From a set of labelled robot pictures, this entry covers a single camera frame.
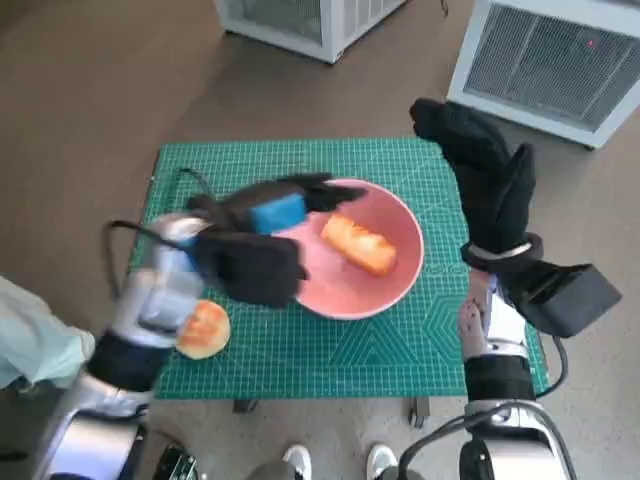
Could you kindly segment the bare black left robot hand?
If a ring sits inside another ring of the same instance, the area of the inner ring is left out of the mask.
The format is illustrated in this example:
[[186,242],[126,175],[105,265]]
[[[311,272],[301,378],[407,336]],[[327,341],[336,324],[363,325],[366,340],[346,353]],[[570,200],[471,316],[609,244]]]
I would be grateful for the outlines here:
[[304,173],[245,187],[222,201],[240,231],[270,235],[306,221],[310,213],[335,211],[364,197],[361,187],[332,182],[331,173]]

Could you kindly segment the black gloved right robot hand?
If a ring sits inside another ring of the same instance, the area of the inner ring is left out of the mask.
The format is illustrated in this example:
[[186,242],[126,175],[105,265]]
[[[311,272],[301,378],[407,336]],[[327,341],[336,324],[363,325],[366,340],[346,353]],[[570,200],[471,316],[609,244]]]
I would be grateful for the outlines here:
[[511,150],[483,116],[449,102],[419,98],[409,113],[416,135],[438,144],[454,172],[471,243],[492,254],[524,244],[536,184],[533,146]]

